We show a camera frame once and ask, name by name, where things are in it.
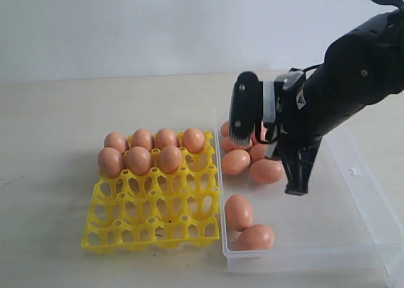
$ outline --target yellow plastic egg tray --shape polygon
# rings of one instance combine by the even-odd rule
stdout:
[[[117,248],[144,251],[151,245],[176,248],[183,242],[202,247],[220,238],[212,134],[204,132],[205,147],[197,154],[182,147],[182,134],[178,133],[182,166],[172,174],[157,167],[159,149],[151,151],[154,167],[147,175],[137,176],[124,169],[119,177],[110,179],[100,173],[82,248],[111,253]]]

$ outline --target egg tray cup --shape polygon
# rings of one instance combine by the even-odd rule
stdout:
[[[183,132],[178,133],[183,160],[174,173],[163,173],[157,167],[157,148],[151,151],[154,167],[144,176],[129,169],[114,179],[100,173],[81,247],[111,253],[119,248],[144,251],[151,245],[170,249],[183,242],[202,247],[219,240],[218,169],[213,162],[212,133],[204,134],[203,151],[193,154],[182,146]],[[210,199],[206,209],[205,201]]]

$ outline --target robotic arm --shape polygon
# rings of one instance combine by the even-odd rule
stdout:
[[[324,135],[367,105],[404,89],[404,2],[372,0],[398,9],[376,15],[333,42],[324,63],[292,68],[274,81],[239,75],[230,107],[229,136],[269,144],[267,159],[282,160],[285,192],[304,195]],[[315,72],[307,78],[307,72]],[[267,128],[261,140],[261,122]]]

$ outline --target egg tray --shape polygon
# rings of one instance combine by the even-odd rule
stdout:
[[[172,174],[157,167],[157,148],[151,151],[154,167],[144,176],[129,169],[114,179],[100,173],[82,248],[111,253],[117,248],[144,251],[151,245],[176,248],[183,242],[202,247],[219,240],[220,192],[218,169],[213,162],[213,136],[204,132],[205,147],[193,154],[182,146],[182,134],[178,133],[178,138],[183,161]]]

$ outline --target brown egg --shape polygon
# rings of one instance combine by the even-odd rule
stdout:
[[[275,160],[258,160],[250,168],[250,176],[261,184],[275,183],[284,175],[282,163]]]
[[[249,150],[253,145],[253,142],[250,140],[250,145],[248,146],[238,146],[237,144],[235,144],[229,136],[226,136],[225,139],[222,141],[222,148],[224,150],[224,152],[230,152],[232,150],[235,149],[241,149],[241,150]]]
[[[129,150],[128,168],[137,176],[144,176],[148,174],[150,168],[153,167],[152,154],[143,147],[133,147]]]
[[[257,144],[252,146],[250,150],[251,162],[265,159],[265,153],[268,150],[268,145]]]
[[[233,195],[226,201],[225,215],[229,228],[241,232],[251,226],[254,210],[247,198],[242,195]]]
[[[156,134],[156,146],[159,149],[163,149],[167,146],[177,146],[179,147],[178,136],[174,131],[168,128],[160,129]]]
[[[115,148],[107,147],[98,154],[98,167],[107,177],[118,177],[121,171],[125,169],[125,160],[123,155]]]
[[[182,152],[178,147],[164,147],[158,155],[158,167],[164,173],[173,173],[182,165]]]
[[[222,136],[226,137],[229,135],[229,121],[224,122],[222,127],[220,128],[220,133],[222,134]]]
[[[129,150],[129,143],[126,137],[119,132],[111,132],[104,140],[104,147],[115,148],[121,153]]]
[[[191,153],[200,153],[205,147],[205,135],[198,128],[189,128],[182,135],[184,147]]]
[[[250,155],[244,150],[230,151],[222,159],[222,171],[230,176],[236,176],[248,167],[250,160]]]
[[[265,140],[265,133],[266,133],[266,128],[264,127],[264,124],[263,123],[261,123],[261,139],[262,140]],[[252,143],[255,145],[255,144],[258,144],[258,142],[257,142],[257,138],[255,137],[255,131],[253,132],[253,133],[251,133],[251,139],[252,139]]]
[[[236,248],[243,250],[271,249],[275,242],[275,233],[265,225],[252,225],[237,238]]]
[[[154,147],[153,135],[146,129],[139,129],[133,133],[132,147],[143,147],[151,151]]]

